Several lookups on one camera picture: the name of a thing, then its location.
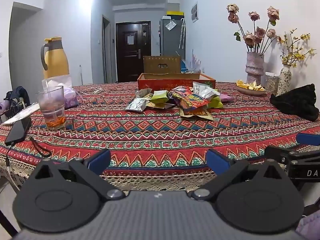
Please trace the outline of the glass cup with drink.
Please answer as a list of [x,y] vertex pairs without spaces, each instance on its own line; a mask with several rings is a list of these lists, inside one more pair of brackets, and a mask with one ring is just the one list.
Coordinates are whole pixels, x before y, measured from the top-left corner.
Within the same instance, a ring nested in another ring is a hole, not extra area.
[[65,98],[62,86],[45,88],[38,92],[37,99],[48,129],[65,127]]

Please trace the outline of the black cloth bag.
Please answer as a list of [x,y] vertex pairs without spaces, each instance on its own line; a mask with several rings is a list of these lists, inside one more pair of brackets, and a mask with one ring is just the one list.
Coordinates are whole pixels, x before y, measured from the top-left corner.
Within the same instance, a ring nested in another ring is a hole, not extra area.
[[316,90],[313,83],[279,96],[271,94],[270,103],[284,114],[296,115],[309,121],[316,121],[319,117],[319,109],[315,106]]

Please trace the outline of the pink snack packet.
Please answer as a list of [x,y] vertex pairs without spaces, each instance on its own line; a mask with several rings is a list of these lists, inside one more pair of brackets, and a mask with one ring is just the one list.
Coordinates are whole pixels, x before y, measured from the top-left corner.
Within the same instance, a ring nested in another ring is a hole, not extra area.
[[220,97],[221,102],[233,102],[234,101],[234,98],[227,95],[227,94],[221,93],[219,97]]

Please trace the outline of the yellow flower branches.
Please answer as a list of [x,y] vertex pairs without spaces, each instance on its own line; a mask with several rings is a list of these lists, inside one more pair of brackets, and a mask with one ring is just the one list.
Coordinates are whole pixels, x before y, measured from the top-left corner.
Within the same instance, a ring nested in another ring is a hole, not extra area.
[[297,35],[296,31],[296,28],[292,29],[277,38],[281,49],[280,58],[282,64],[293,68],[303,64],[307,59],[317,54],[317,50],[309,46],[310,33]]

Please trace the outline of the clothes pile on chair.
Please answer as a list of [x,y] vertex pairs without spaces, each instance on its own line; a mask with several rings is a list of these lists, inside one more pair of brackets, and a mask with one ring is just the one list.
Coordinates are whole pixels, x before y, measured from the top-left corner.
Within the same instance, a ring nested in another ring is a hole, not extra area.
[[10,119],[30,105],[28,92],[22,86],[18,86],[12,91],[8,91],[5,98],[1,100],[1,123],[3,122],[3,116]]

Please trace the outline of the wooden chair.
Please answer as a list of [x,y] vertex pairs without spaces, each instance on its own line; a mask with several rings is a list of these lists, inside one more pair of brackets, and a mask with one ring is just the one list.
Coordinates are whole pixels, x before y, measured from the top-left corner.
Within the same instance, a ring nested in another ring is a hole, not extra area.
[[144,73],[176,74],[181,72],[180,56],[143,56]]

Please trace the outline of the yellow box on fridge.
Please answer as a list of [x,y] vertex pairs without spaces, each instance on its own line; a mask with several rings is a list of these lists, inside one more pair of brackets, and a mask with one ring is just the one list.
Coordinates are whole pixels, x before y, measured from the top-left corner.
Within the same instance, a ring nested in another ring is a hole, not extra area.
[[167,15],[183,16],[184,13],[180,11],[167,11]]

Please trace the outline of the green snack packet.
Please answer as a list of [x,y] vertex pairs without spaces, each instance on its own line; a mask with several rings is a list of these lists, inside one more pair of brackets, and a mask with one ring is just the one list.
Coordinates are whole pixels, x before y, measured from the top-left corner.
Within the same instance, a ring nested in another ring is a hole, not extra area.
[[167,90],[155,90],[153,96],[150,99],[150,102],[154,104],[166,103],[169,101],[167,94]]

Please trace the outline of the dark entrance door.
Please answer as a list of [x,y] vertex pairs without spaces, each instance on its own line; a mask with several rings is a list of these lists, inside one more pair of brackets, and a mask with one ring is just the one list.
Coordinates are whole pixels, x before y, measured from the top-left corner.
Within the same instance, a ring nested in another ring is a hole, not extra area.
[[151,22],[116,24],[118,82],[137,81],[144,72],[143,57],[151,55]]

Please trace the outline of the pink ceramic vase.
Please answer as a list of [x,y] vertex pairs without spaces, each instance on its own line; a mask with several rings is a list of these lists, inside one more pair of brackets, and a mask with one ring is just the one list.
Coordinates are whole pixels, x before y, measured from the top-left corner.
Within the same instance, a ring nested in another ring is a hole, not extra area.
[[247,52],[246,69],[247,83],[256,82],[261,84],[261,77],[264,75],[264,54],[257,52]]

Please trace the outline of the brown snack packet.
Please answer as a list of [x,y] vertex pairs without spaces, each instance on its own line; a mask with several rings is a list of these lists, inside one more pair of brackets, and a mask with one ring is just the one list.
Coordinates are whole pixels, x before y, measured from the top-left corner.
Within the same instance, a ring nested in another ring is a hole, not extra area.
[[191,111],[186,111],[182,107],[179,108],[179,114],[180,117],[182,118],[202,118],[206,120],[211,120],[213,121],[212,115],[203,107],[191,110]]

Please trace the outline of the red orange snack bag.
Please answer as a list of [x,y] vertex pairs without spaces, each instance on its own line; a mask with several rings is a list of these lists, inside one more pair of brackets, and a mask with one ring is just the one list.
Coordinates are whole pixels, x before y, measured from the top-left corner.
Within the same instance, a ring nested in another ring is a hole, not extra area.
[[168,93],[168,98],[187,112],[203,107],[209,103],[207,99],[195,94],[188,86],[178,86]]

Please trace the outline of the glass jar white lid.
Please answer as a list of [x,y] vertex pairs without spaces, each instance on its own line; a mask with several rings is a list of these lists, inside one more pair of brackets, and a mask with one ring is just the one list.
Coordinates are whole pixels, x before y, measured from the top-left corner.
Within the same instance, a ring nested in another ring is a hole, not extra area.
[[276,95],[278,90],[279,76],[271,73],[265,73],[265,89],[268,93]]

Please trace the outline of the dried pink roses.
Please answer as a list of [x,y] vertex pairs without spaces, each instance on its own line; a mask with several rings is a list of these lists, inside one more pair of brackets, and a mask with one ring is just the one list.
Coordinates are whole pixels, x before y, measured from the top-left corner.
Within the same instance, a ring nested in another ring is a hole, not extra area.
[[240,23],[239,7],[231,3],[226,7],[228,12],[228,21],[238,26],[233,36],[236,41],[245,43],[247,52],[255,52],[258,54],[265,54],[269,46],[273,41],[277,39],[276,30],[274,27],[280,20],[280,11],[272,6],[267,8],[267,26],[261,28],[257,22],[260,20],[260,15],[256,11],[250,11],[248,13],[249,19],[252,21],[253,30],[245,31],[244,27]]

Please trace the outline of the plate of orange peels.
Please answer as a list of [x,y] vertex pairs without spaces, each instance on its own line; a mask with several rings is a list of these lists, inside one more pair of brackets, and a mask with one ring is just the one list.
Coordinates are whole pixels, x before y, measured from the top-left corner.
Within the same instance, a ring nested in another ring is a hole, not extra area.
[[252,96],[261,96],[266,94],[266,89],[262,85],[257,85],[256,81],[253,83],[245,83],[242,80],[236,82],[237,90]]

